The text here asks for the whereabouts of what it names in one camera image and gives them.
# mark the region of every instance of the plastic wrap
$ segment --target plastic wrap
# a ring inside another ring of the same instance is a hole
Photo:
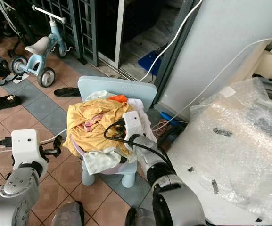
[[[183,137],[204,188],[272,224],[272,100],[258,78],[193,106]]]

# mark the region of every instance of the tiled floor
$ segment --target tiled floor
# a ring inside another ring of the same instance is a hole
[[[0,58],[10,60],[7,49],[15,41],[3,40]],[[27,57],[30,55],[22,46],[18,52]],[[56,97],[53,91],[62,87],[77,87],[81,73],[104,76],[91,65],[80,64],[72,56],[61,61],[52,54],[47,65],[55,70],[57,76],[50,88],[39,87],[33,75],[19,84],[8,82],[0,87],[0,96],[16,94],[23,101],[20,106],[0,111],[0,138],[10,136],[14,129],[27,128],[38,130],[40,140],[53,137],[66,128],[68,106],[81,101],[80,98]],[[141,176],[137,175],[136,183],[130,189],[121,185],[120,175],[97,175],[93,185],[84,186],[81,184],[81,170],[81,160],[66,148],[62,148],[58,158],[49,157],[48,173],[41,180],[40,198],[30,217],[31,226],[49,226],[57,209],[73,200],[82,202],[87,226],[122,226],[130,206],[151,206],[149,185]],[[11,171],[11,153],[0,154],[0,184]]]

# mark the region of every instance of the pile of clothes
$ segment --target pile of clothes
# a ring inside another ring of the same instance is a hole
[[[99,91],[91,94],[83,103],[71,105],[67,113],[67,138],[63,146],[75,156],[83,155],[88,173],[99,173],[116,167],[126,158],[127,163],[137,160],[136,154],[124,143],[103,137],[106,128],[122,118],[129,111],[136,110],[146,136],[157,141],[150,128],[150,121],[144,113],[139,99],[128,99],[124,95]],[[107,135],[118,135],[115,127]]]

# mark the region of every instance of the bike wheel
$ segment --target bike wheel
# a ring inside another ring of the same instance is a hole
[[[20,64],[23,64],[23,65],[27,65],[27,58],[24,57],[23,55],[16,55],[13,57],[13,59],[11,60],[11,71],[14,73],[14,74],[23,74],[25,71],[24,70],[20,70],[18,68],[18,66]]]
[[[66,57],[67,51],[66,51],[66,43],[64,42],[65,50],[63,51],[59,44],[55,46],[55,53],[59,58]]]
[[[55,72],[50,67],[45,67],[37,76],[37,82],[41,87],[50,87],[55,81]]]

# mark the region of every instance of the plastic chair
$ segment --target plastic chair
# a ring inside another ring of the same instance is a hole
[[[147,111],[153,102],[157,89],[153,84],[113,79],[108,77],[82,76],[78,80],[78,88],[84,101],[90,94],[106,90],[108,92],[125,95],[128,98],[140,99],[144,105],[144,111]],[[137,172],[137,162],[128,164],[119,164],[118,166],[107,169],[102,174],[120,174],[123,175],[121,183],[124,187],[130,188],[134,185],[135,174]],[[91,185],[95,182],[95,175],[89,175],[85,162],[82,162],[82,183]]]

